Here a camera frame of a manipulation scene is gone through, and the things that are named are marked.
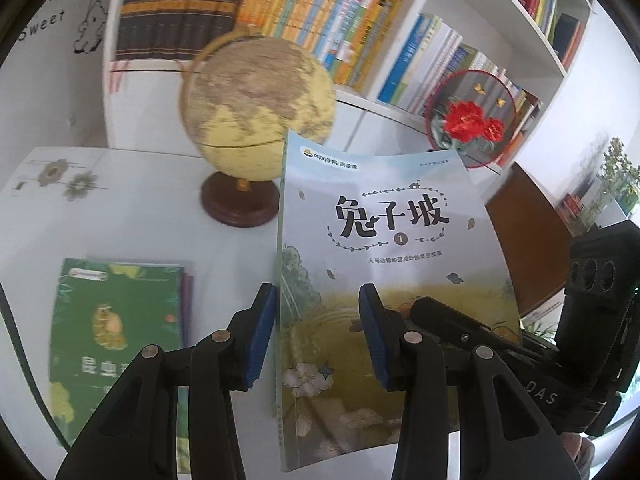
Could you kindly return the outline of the person's right hand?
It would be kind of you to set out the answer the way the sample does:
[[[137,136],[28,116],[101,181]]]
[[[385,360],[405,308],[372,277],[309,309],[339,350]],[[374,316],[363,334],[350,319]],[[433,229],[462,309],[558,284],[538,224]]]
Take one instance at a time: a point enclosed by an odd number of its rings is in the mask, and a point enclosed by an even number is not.
[[[568,455],[574,460],[582,480],[589,480],[591,465],[596,454],[594,444],[581,434],[572,432],[563,432],[560,434],[560,440]]]

